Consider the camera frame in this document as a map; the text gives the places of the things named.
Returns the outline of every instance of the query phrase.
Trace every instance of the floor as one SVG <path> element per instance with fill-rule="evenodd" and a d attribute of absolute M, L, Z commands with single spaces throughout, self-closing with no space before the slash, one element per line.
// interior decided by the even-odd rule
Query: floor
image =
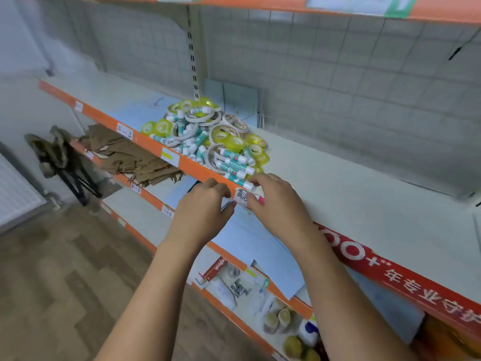
<path fill-rule="evenodd" d="M 151 260 L 96 204 L 0 235 L 0 361 L 92 360 Z M 268 358 L 186 285 L 173 360 Z"/>

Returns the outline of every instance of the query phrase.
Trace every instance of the white radiator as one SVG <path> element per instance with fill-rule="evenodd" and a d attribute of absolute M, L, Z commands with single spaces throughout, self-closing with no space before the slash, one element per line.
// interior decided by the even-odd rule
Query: white radiator
<path fill-rule="evenodd" d="M 0 154 L 0 231 L 35 212 L 46 200 Z"/>

